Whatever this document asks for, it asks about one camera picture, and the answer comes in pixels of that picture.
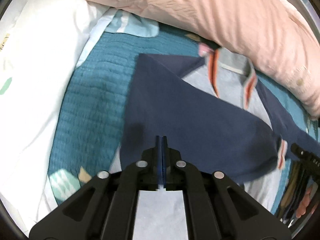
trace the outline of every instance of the bed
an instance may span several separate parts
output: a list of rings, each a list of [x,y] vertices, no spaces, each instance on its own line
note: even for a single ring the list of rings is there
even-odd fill
[[[320,41],[320,19],[310,2],[308,0],[288,1],[305,17],[316,38]],[[21,11],[25,3],[26,0],[13,0],[7,8],[0,21],[0,37],[5,35],[5,29],[17,17],[15,12]],[[189,32],[164,24],[159,26],[159,35],[150,39],[103,32],[86,60],[72,74],[62,101],[51,150],[48,179],[44,192],[46,198],[44,202],[47,208],[39,213],[39,218],[57,205],[56,193],[54,190],[52,192],[55,187],[50,180],[50,178],[54,178],[55,173],[65,170],[74,178],[78,178],[81,168],[89,176],[93,176],[101,170],[119,171],[121,168],[115,160],[117,160],[117,149],[123,131],[128,87],[137,55],[139,53],[156,53],[198,56],[198,43],[188,37]],[[287,89],[272,79],[262,73],[258,73],[258,76],[291,114],[295,123],[319,141],[318,124],[311,121],[301,103]],[[290,163],[288,162],[278,188],[280,192],[284,190],[289,170]],[[35,222],[30,221],[25,214],[19,214],[8,200],[2,195],[0,197],[15,223],[24,233],[28,234]],[[175,206],[175,211],[179,220],[183,221],[181,196],[176,194],[172,198],[176,198],[176,203],[179,203]],[[161,214],[161,212],[163,210],[158,210],[154,216]],[[143,219],[138,219],[137,223],[140,228],[143,228]],[[164,223],[165,221],[158,221],[148,230],[150,232],[159,230]],[[157,231],[157,233],[162,237],[170,237],[171,235],[173,239],[176,239],[177,233],[186,235],[183,223],[177,224],[177,227],[179,230],[175,232]],[[135,239],[140,239],[142,232],[143,230],[137,231]]]

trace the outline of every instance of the white sheet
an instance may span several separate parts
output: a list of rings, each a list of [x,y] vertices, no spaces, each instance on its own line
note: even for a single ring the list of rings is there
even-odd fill
[[[92,28],[90,32],[90,38],[87,41],[86,45],[84,46],[84,49],[78,59],[78,62],[76,64],[76,67],[80,67],[82,63],[87,59],[89,53],[93,49],[93,47],[97,44],[99,39],[101,38],[105,28],[109,25],[109,23],[114,18],[116,12],[118,9],[116,8],[110,8],[107,10],[102,17],[98,20],[95,27]]]
[[[1,105],[6,106],[0,112],[0,134],[3,139],[0,144],[0,192],[1,199],[6,202],[8,211],[23,232],[28,232],[35,222],[56,206],[53,194],[50,193],[50,184],[46,180],[48,157],[61,101],[73,68],[89,38],[89,31],[103,11],[107,10],[105,6],[92,3],[88,5],[83,0],[78,4],[80,10],[72,14],[76,16],[76,19],[72,19],[72,24],[77,24],[77,27],[72,27],[72,24],[68,25],[71,21],[64,22],[66,18],[59,18],[67,15],[67,9],[57,8],[55,11],[50,0],[29,1],[26,9],[26,1],[13,0],[0,21],[2,33],[10,31],[17,22],[13,34],[0,53],[0,70],[11,68],[14,75],[10,88],[0,98]],[[73,0],[67,0],[68,2],[70,4],[66,8],[72,10],[72,6],[76,5],[77,9],[77,1],[73,3]],[[39,11],[46,6],[50,10]],[[33,10],[43,17],[35,16],[31,22]],[[65,44],[55,41],[59,38],[64,38],[62,42],[69,46],[64,47]],[[59,48],[50,48],[50,42],[59,45]]]

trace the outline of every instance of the fabric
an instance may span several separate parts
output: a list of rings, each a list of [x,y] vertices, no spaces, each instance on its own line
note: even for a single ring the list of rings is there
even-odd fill
[[[118,10],[105,31],[151,38],[159,34],[159,24],[157,21],[143,18],[124,10]]]
[[[203,58],[139,55],[125,111],[122,168],[154,147],[156,135],[166,135],[183,160],[204,172],[221,170],[237,183],[275,169],[281,138],[265,122],[175,75],[203,63]]]
[[[282,171],[274,171],[244,184],[244,190],[258,201],[265,209],[271,211],[278,192]]]
[[[14,223],[20,228],[20,230],[22,232],[27,232],[28,229],[25,225],[25,223],[22,220],[22,217],[20,216],[18,210],[12,206],[12,204],[7,201],[0,193],[0,199],[1,202],[3,203],[5,209],[7,210],[7,212],[10,214],[12,220],[14,221]]]
[[[198,44],[186,34],[168,25],[161,25],[159,35],[149,39],[123,33],[102,34],[67,87],[49,177],[61,169],[75,178],[81,167],[90,176],[109,170],[123,134],[124,108],[136,57],[140,52],[197,56]]]
[[[314,118],[320,116],[320,45],[284,0],[90,1],[186,29],[245,55],[289,89]]]
[[[0,19],[0,53],[4,49],[27,1],[28,0],[13,0],[3,17]],[[11,82],[12,71],[10,69],[2,69],[0,74],[0,95],[3,95],[7,91]]]
[[[34,222],[65,89],[106,9],[86,0],[28,0],[1,52],[0,71],[13,76],[0,96],[0,192]]]
[[[53,195],[49,178],[47,176],[44,192],[41,195],[41,199],[38,207],[37,221],[40,221],[41,219],[43,219],[57,206],[58,205]],[[24,214],[24,213],[21,215],[21,218],[23,220],[23,223],[25,224],[25,228],[27,229],[26,231],[23,231],[23,233],[26,236],[29,236],[30,230],[36,224],[36,221],[31,219],[28,214]]]
[[[281,134],[288,145],[298,144],[303,149],[320,156],[320,144],[309,136],[305,131],[299,129],[292,116],[282,107],[279,100],[260,82],[256,85],[257,92],[271,120],[272,129]],[[298,158],[289,151],[289,158]]]
[[[61,169],[50,177],[52,192],[57,200],[64,201],[80,189],[78,177],[73,176],[70,172]]]
[[[108,26],[114,19],[116,12],[117,12],[117,9],[109,8],[101,16],[97,24],[92,28],[90,32],[90,37],[82,50],[82,53],[78,59],[76,67],[80,67],[82,63],[87,59],[91,50],[94,48],[94,46],[97,44],[98,40],[100,39],[101,35],[103,34],[106,26]]]
[[[210,51],[205,45],[200,45],[200,52]],[[243,55],[232,53],[225,48],[219,49],[219,58],[217,64],[213,64],[214,84],[208,82],[209,66],[204,65],[192,71],[183,80],[192,86],[218,96],[235,106],[246,109],[249,113],[262,119],[271,128],[271,121],[265,110],[256,89],[253,89],[251,96],[245,102],[244,95],[250,80],[255,78],[255,71],[252,63]],[[282,171],[274,171],[251,182],[244,184],[244,190],[258,201],[264,208],[271,211],[278,192]]]

